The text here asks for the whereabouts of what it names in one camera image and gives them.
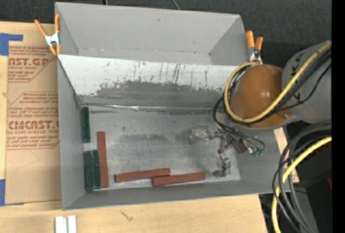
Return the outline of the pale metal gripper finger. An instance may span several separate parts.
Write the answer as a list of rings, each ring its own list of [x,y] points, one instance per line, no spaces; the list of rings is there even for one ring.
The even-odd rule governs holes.
[[[202,140],[211,140],[212,134],[207,127],[194,127],[190,130],[189,142],[195,144]]]
[[[217,169],[212,173],[216,178],[227,177],[231,174],[231,159],[226,153],[217,156]]]

